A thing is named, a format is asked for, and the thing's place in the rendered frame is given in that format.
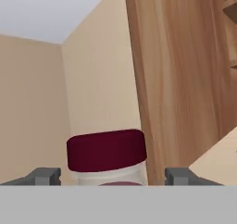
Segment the wooden cabinet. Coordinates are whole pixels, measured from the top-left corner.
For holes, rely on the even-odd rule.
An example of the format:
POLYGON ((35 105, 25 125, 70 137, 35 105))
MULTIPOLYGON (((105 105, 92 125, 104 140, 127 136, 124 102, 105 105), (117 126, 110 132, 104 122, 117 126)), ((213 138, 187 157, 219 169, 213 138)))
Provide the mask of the wooden cabinet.
POLYGON ((148 181, 235 126, 223 0, 126 0, 148 181))

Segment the white bottle with maroon cap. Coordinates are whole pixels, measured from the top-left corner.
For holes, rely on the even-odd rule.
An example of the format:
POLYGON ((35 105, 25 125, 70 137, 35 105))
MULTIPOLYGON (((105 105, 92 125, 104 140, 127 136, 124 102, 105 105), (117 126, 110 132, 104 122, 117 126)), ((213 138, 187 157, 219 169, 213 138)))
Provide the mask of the white bottle with maroon cap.
POLYGON ((143 132, 137 129, 76 135, 67 141, 68 168, 79 185, 146 185, 143 132))

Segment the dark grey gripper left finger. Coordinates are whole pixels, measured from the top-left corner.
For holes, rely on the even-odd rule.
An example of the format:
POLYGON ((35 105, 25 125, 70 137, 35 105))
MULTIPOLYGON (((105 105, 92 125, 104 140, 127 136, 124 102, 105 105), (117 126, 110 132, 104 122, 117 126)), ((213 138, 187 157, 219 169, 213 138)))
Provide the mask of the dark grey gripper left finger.
POLYGON ((60 185, 60 168, 36 168, 25 177, 5 182, 5 185, 60 185))

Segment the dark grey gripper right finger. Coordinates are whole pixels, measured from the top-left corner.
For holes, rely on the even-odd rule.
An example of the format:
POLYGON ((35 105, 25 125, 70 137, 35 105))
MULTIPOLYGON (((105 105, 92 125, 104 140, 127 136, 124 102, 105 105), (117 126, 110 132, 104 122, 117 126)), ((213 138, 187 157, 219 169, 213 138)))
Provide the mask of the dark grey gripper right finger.
POLYGON ((218 185, 217 182, 196 176, 188 168, 165 168, 166 185, 218 185))

